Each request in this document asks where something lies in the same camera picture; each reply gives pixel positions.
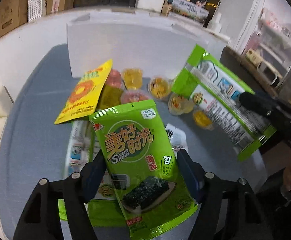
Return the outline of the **green seaweed pack lying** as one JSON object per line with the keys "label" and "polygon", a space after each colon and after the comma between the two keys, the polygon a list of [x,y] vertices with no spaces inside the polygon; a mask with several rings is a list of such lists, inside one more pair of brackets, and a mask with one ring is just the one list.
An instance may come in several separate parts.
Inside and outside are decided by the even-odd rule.
{"label": "green seaweed pack lying", "polygon": [[[67,147],[64,178],[74,172],[80,172],[85,164],[93,161],[99,150],[99,141],[92,124],[84,120],[74,121]],[[105,171],[96,196],[85,204],[85,207],[93,226],[103,228],[126,226],[108,171]]]}

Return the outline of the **small brown paper box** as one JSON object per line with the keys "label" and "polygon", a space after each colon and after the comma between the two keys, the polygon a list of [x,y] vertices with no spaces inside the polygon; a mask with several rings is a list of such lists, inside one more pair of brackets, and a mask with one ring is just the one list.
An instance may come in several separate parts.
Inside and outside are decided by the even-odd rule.
{"label": "small brown paper box", "polygon": [[168,14],[170,13],[172,9],[172,5],[169,3],[164,3],[162,6],[162,10],[161,10],[161,14],[168,16]]}

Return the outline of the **olive green snack packet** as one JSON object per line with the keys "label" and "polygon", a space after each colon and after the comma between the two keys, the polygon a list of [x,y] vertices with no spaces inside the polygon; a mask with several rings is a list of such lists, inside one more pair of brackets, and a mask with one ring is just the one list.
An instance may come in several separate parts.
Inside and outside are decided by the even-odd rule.
{"label": "olive green snack packet", "polygon": [[104,85],[98,101],[98,109],[107,109],[121,104],[120,98],[123,90],[120,88]]}

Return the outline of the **large brown cardboard box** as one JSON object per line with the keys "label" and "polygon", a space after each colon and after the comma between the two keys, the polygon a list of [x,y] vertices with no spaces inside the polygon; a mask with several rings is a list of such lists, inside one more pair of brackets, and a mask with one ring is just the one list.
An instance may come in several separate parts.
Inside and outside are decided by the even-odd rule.
{"label": "large brown cardboard box", "polygon": [[0,1],[0,37],[28,22],[28,0]]}

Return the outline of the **yellow snack pouch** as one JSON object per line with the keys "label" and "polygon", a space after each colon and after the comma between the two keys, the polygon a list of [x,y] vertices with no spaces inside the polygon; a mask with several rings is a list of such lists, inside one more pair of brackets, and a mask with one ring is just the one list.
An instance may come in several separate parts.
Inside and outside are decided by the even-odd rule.
{"label": "yellow snack pouch", "polygon": [[112,70],[112,65],[113,61],[109,59],[96,69],[84,73],[54,121],[55,125],[84,118],[95,112],[101,91]]}

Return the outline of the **dark wooden side shelf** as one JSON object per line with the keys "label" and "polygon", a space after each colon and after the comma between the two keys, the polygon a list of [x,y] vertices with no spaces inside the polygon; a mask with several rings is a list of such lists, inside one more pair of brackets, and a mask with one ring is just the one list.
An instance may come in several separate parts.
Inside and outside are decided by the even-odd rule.
{"label": "dark wooden side shelf", "polygon": [[270,96],[278,96],[280,99],[291,103],[291,70],[279,85],[273,88],[267,84],[256,67],[246,58],[226,46],[221,54],[220,62],[231,72],[235,73],[254,91],[263,90]]}

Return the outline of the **pink jelly cup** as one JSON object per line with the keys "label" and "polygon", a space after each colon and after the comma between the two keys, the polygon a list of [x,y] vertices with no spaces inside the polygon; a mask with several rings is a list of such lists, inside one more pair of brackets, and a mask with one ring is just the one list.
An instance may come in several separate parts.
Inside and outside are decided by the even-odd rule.
{"label": "pink jelly cup", "polygon": [[121,104],[132,103],[132,102],[140,102],[144,100],[149,100],[151,97],[142,90],[126,90],[120,97]]}
{"label": "pink jelly cup", "polygon": [[115,70],[115,69],[112,69],[110,71],[110,74],[107,77],[105,84],[111,87],[115,87],[115,88],[120,88],[120,89],[124,88],[121,74],[118,70]]}

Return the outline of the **green seaweed pack back side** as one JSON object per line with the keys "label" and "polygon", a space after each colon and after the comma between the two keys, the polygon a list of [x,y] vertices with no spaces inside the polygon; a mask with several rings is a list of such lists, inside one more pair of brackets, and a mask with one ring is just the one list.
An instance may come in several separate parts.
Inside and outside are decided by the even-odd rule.
{"label": "green seaweed pack back side", "polygon": [[172,92],[192,101],[228,135],[240,161],[248,159],[276,131],[266,118],[240,103],[243,93],[254,95],[254,91],[199,45],[174,79]]}

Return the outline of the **printed landscape carton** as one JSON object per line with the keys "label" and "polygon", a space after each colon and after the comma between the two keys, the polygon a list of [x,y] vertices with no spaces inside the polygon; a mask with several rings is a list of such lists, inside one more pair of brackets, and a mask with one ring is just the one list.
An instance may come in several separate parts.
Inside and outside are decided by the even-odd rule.
{"label": "printed landscape carton", "polygon": [[187,0],[172,0],[172,12],[204,24],[209,11]]}

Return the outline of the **white spray bottle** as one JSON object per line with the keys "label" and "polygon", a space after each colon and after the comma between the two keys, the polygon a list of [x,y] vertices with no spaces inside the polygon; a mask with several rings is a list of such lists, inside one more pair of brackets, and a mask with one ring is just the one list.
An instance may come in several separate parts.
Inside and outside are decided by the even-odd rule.
{"label": "white spray bottle", "polygon": [[222,28],[222,25],[220,23],[221,16],[222,14],[220,12],[216,12],[211,18],[211,20],[209,21],[207,25],[207,29],[209,29],[210,31],[214,33],[220,33],[221,28]]}

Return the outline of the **yellow jelly cup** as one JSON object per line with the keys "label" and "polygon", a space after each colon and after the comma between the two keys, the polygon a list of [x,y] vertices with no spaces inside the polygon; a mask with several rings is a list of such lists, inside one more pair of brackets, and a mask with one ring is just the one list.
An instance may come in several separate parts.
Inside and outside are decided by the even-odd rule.
{"label": "yellow jelly cup", "polygon": [[168,100],[168,110],[172,115],[183,115],[190,113],[194,108],[194,103],[183,96],[172,93]]}
{"label": "yellow jelly cup", "polygon": [[140,89],[143,84],[143,71],[139,68],[128,68],[122,72],[122,78],[127,89]]}
{"label": "yellow jelly cup", "polygon": [[194,123],[205,130],[212,131],[214,129],[212,121],[205,115],[203,111],[195,110],[193,112]]}

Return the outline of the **white storage box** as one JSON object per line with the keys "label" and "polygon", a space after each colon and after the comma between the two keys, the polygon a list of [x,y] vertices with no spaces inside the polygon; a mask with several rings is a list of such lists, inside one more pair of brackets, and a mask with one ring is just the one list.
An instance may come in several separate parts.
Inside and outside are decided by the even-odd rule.
{"label": "white storage box", "polygon": [[145,11],[80,16],[67,24],[67,44],[74,77],[111,59],[118,71],[139,68],[145,77],[168,79],[177,76],[195,45],[216,59],[227,45],[194,21]]}

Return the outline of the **clear plastic drawer organizer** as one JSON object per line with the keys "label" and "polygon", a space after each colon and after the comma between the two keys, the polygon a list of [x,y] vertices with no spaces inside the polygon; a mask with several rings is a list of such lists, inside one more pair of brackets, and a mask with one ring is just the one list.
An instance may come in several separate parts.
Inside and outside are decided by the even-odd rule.
{"label": "clear plastic drawer organizer", "polygon": [[284,78],[291,69],[291,24],[281,23],[272,11],[263,8],[257,30],[251,34],[242,55],[249,49],[258,52]]}

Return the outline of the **yellow jelly cup cartoon lid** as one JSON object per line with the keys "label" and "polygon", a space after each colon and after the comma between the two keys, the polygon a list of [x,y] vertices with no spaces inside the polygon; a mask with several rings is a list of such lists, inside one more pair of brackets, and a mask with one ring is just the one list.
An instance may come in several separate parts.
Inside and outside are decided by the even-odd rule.
{"label": "yellow jelly cup cartoon lid", "polygon": [[167,101],[171,93],[171,81],[162,76],[155,76],[148,83],[148,93],[154,98]]}

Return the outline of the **green seaweed snack pack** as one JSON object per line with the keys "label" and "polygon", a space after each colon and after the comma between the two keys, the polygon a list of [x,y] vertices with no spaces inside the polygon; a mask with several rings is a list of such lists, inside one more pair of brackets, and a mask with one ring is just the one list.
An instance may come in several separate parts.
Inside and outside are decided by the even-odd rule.
{"label": "green seaweed snack pack", "polygon": [[90,122],[131,239],[153,239],[197,210],[153,100],[93,113]]}

